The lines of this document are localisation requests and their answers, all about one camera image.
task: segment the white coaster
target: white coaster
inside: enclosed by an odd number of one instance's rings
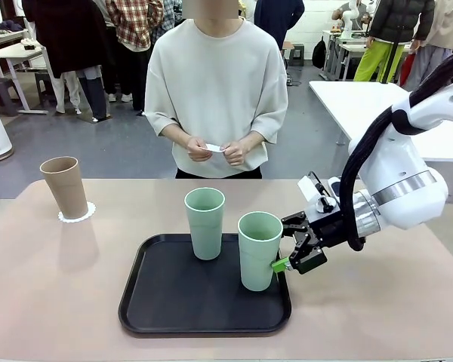
[[[95,212],[96,212],[96,205],[94,205],[92,202],[88,201],[88,212],[83,217],[79,217],[78,219],[66,219],[65,217],[63,217],[63,214],[61,211],[61,212],[59,212],[59,220],[61,222],[66,222],[68,224],[70,224],[72,222],[80,222],[80,221],[84,221],[84,220],[88,219]]]
[[[216,145],[211,145],[209,143],[206,144],[206,148],[200,147],[201,149],[206,149],[208,151],[216,152],[216,153],[224,153],[224,151],[221,150],[220,146]]]

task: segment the cup rim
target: cup rim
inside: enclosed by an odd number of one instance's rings
[[[253,239],[253,238],[250,238],[249,236],[245,235],[245,233],[240,229],[240,223],[242,222],[243,218],[244,217],[247,217],[247,216],[250,216],[251,214],[253,213],[262,213],[264,215],[268,215],[268,216],[271,216],[273,217],[274,219],[276,219],[279,224],[280,224],[280,233],[278,233],[274,238],[271,238],[271,239],[268,239],[268,240],[257,240],[257,239]],[[252,211],[251,213],[246,213],[244,216],[242,216],[238,222],[238,230],[239,230],[239,233],[242,234],[242,236],[250,241],[254,241],[256,243],[268,243],[269,241],[274,241],[276,239],[278,239],[279,237],[282,236],[282,233],[284,231],[284,225],[282,224],[282,221],[275,215],[273,215],[272,213],[268,213],[266,211]]]
[[[65,169],[65,170],[62,170],[62,171],[57,171],[57,172],[49,172],[49,171],[44,171],[42,168],[45,164],[47,164],[48,162],[51,162],[51,161],[54,161],[54,160],[58,160],[59,158],[68,158],[68,159],[72,159],[75,161],[74,165]],[[45,162],[43,162],[41,165],[40,165],[40,172],[42,173],[45,173],[47,175],[56,175],[58,173],[63,173],[63,172],[67,172],[71,169],[73,169],[75,166],[77,166],[79,164],[79,160],[75,157],[72,157],[72,156],[60,156],[60,157],[54,157],[54,158],[51,158],[50,160],[47,160]]]
[[[188,203],[186,202],[186,199],[188,198],[188,196],[190,196],[191,193],[193,192],[196,192],[198,190],[213,190],[213,191],[216,191],[216,192],[219,192],[221,197],[223,198],[223,200],[221,201],[221,204],[218,205],[217,207],[213,208],[213,209],[210,209],[210,210],[198,210],[198,209],[195,209],[194,207],[191,207],[188,205]],[[211,211],[216,211],[218,210],[219,208],[221,208],[223,205],[225,205],[225,195],[222,193],[222,191],[220,191],[219,189],[215,189],[213,187],[198,187],[197,189],[194,189],[194,190],[191,190],[190,192],[188,192],[186,194],[186,196],[184,197],[184,204],[186,207],[188,207],[191,211],[195,211],[197,213],[210,213]]]

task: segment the mint green cup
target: mint green cup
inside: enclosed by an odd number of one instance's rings
[[[220,255],[225,195],[207,187],[191,191],[184,198],[190,224],[193,252],[198,259]]]
[[[240,272],[245,288],[261,292],[269,287],[282,231],[282,222],[271,213],[247,213],[239,220]]]

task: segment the black coat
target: black coat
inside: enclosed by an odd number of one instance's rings
[[[420,26],[414,38],[425,40],[431,30],[434,12],[434,0],[381,0],[369,35],[394,43],[398,38],[398,31],[402,28],[399,42],[406,43],[413,39],[414,27],[419,17]]]
[[[35,22],[37,41],[47,48],[55,78],[112,63],[106,23],[92,0],[23,0],[22,5],[27,20]]]
[[[281,50],[287,30],[294,27],[304,11],[303,0],[257,0],[254,21],[274,37]]]

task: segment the brown cup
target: brown cup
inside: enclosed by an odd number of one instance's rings
[[[64,218],[78,219],[88,212],[77,158],[52,158],[40,166],[40,171]]]

